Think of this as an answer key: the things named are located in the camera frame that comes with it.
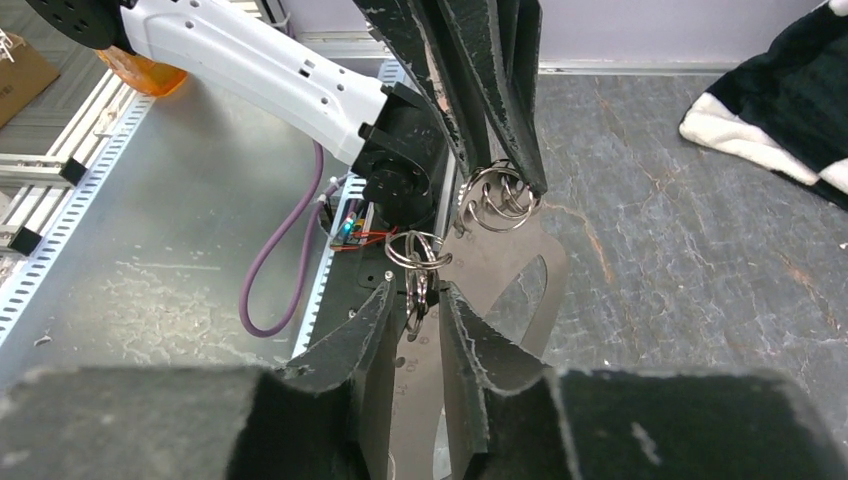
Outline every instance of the gray marble floor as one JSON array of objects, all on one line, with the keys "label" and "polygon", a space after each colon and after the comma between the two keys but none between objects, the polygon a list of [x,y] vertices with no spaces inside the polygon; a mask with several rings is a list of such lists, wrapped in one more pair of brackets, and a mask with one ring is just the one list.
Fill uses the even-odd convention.
[{"label": "gray marble floor", "polygon": [[42,154],[106,72],[94,53],[57,32],[22,0],[0,0],[0,28],[24,37],[61,76],[0,128],[0,152]]},{"label": "gray marble floor", "polygon": [[[543,222],[571,256],[545,360],[776,369],[848,451],[848,213],[682,140],[712,80],[540,79]],[[543,278],[525,268],[488,318],[519,338]]]}]

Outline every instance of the orange bottle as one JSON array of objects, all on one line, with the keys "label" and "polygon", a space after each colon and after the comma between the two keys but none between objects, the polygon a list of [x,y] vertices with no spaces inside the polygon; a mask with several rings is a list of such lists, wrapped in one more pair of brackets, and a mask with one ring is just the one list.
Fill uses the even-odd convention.
[{"label": "orange bottle", "polygon": [[131,55],[116,47],[97,50],[96,53],[127,85],[154,97],[170,95],[188,77],[186,72],[179,68]]}]

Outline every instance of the white robotic arm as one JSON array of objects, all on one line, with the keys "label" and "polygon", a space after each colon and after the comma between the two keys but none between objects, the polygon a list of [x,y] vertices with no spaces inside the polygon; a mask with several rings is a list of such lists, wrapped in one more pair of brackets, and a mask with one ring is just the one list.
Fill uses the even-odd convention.
[{"label": "white robotic arm", "polygon": [[382,83],[321,57],[226,0],[121,7],[133,50],[236,92],[352,165],[387,96]]}]

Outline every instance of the cable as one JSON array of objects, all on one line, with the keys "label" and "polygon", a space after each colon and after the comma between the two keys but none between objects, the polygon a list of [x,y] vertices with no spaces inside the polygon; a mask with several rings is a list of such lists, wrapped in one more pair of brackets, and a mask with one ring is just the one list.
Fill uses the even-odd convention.
[{"label": "cable", "polygon": [[241,318],[241,324],[244,326],[244,329],[247,330],[247,333],[255,337],[267,338],[280,333],[280,331],[288,325],[289,321],[294,316],[297,304],[300,301],[300,296],[303,293],[303,286],[306,281],[306,270],[309,265],[309,251],[312,248],[312,237],[315,234],[315,226],[318,222],[318,217],[321,214],[321,210],[324,208],[323,204],[344,184],[345,180],[347,180],[347,176],[344,176],[338,181],[331,182],[330,186],[324,191],[323,195],[319,197],[319,201],[316,202],[316,205],[309,216],[309,223],[306,226],[306,234],[303,237],[303,246],[300,251],[300,265],[297,270],[294,293],[292,294],[291,301],[289,301],[289,306],[283,314],[283,317],[276,325],[267,330],[257,327],[250,319],[250,313],[248,311],[250,289],[253,287],[256,275],[259,273],[259,269],[262,268],[262,264],[264,264],[265,260],[268,259],[271,251],[274,250],[274,247],[280,243],[280,240],[282,240],[292,225],[294,225],[294,223],[303,214],[304,210],[306,210],[306,207],[309,205],[312,197],[318,190],[318,185],[321,182],[321,176],[324,173],[324,148],[321,147],[318,142],[313,142],[313,146],[315,148],[315,171],[313,173],[312,182],[306,190],[306,194],[304,194],[303,198],[300,199],[294,207],[294,210],[292,210],[285,221],[283,221],[282,225],[280,225],[274,234],[271,235],[271,238],[265,242],[262,249],[259,250],[259,254],[247,270],[247,275],[245,276],[244,283],[241,287],[241,294],[239,295],[239,318]]}]

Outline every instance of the gray wall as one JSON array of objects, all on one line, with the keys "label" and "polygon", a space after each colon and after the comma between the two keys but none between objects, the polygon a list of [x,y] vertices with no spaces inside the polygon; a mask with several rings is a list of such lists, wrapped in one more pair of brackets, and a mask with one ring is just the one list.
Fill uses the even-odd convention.
[{"label": "gray wall", "polygon": [[[351,0],[283,0],[305,32],[362,31]],[[543,61],[737,62],[821,0],[540,0]]]}]

